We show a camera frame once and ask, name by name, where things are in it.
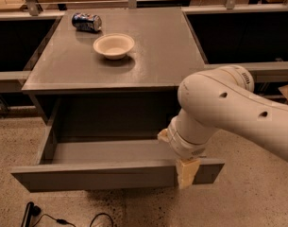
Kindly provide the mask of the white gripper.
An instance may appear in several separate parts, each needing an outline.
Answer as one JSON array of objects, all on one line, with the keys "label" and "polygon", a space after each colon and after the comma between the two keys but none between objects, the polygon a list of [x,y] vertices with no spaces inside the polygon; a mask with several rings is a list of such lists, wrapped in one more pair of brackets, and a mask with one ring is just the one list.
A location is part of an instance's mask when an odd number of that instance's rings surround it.
[{"label": "white gripper", "polygon": [[167,129],[161,130],[157,138],[168,143],[179,158],[176,161],[178,174],[178,188],[185,189],[193,184],[195,175],[200,167],[200,161],[184,160],[198,157],[204,150],[209,140],[209,129],[197,121],[174,117]]}]

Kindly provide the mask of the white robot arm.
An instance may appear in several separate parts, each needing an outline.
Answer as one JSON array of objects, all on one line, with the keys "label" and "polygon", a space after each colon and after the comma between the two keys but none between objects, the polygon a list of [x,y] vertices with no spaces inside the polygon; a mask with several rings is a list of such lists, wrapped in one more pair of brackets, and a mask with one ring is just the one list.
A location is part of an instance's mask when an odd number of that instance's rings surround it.
[{"label": "white robot arm", "polygon": [[191,74],[178,87],[180,111],[158,134],[177,155],[178,187],[190,186],[199,155],[219,130],[233,132],[288,162],[288,105],[257,96],[242,66]]}]

